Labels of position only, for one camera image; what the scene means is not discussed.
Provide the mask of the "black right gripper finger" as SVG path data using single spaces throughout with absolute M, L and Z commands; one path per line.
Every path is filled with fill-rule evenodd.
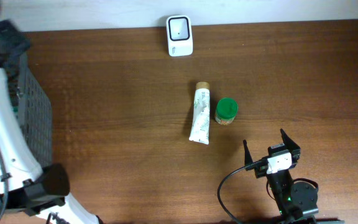
M 293 156 L 299 156 L 301 153 L 301 147 L 297 145 L 297 143 L 295 143 L 283 129 L 280 129 L 280 133 L 282 136 L 283 143 L 284 145 L 286 145 L 289 152 Z
M 244 146 L 244 166 L 249 167 L 251 164 L 253 164 L 253 160 L 246 140 L 243 140 L 243 146 Z

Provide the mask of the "green lid jar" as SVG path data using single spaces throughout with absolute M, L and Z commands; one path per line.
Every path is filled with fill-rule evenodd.
M 238 112 L 238 104 L 232 98 L 222 98 L 218 101 L 214 118 L 218 124 L 231 124 Z

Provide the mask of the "white cream tube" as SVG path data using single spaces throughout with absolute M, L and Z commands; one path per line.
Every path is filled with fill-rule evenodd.
M 209 144 L 210 90 L 208 82 L 196 84 L 193 101 L 193 122 L 189 140 Z

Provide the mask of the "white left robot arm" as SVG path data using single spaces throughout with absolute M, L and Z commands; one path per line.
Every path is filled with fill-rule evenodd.
M 52 106 L 28 66 L 30 46 L 12 21 L 0 20 L 0 221 L 22 212 L 47 223 L 100 224 L 52 161 Z

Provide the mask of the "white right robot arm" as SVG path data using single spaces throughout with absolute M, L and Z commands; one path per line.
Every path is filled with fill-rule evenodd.
M 280 216 L 274 218 L 275 223 L 344 223 L 338 219 L 320 219 L 315 215 L 319 185 L 306 179 L 294 179 L 290 170 L 295 168 L 301 155 L 301 147 L 287 133 L 280 130 L 282 143 L 268 147 L 268 155 L 253 161 L 247 146 L 244 145 L 245 170 L 253 170 L 256 178 L 267 179 L 266 189 L 277 204 Z

